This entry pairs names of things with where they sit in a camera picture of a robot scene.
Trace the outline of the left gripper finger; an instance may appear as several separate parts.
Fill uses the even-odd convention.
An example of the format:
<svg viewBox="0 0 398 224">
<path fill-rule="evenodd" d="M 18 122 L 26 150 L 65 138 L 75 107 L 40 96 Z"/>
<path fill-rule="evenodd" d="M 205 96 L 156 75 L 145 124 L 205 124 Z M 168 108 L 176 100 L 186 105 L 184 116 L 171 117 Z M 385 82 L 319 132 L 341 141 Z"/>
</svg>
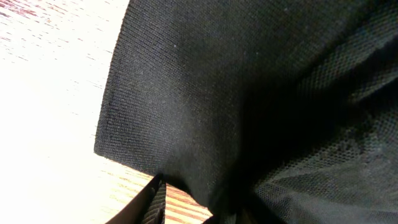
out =
<svg viewBox="0 0 398 224">
<path fill-rule="evenodd" d="M 163 175 L 157 174 L 106 224 L 164 224 L 166 192 Z"/>
</svg>

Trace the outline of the black t-shirt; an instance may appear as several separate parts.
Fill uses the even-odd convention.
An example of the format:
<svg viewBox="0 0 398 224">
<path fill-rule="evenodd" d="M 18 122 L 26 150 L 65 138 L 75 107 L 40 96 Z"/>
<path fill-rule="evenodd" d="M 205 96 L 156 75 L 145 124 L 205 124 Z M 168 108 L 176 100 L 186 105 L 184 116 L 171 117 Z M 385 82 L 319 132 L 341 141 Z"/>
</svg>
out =
<svg viewBox="0 0 398 224">
<path fill-rule="evenodd" d="M 94 150 L 220 223 L 396 223 L 397 2 L 131 1 Z"/>
</svg>

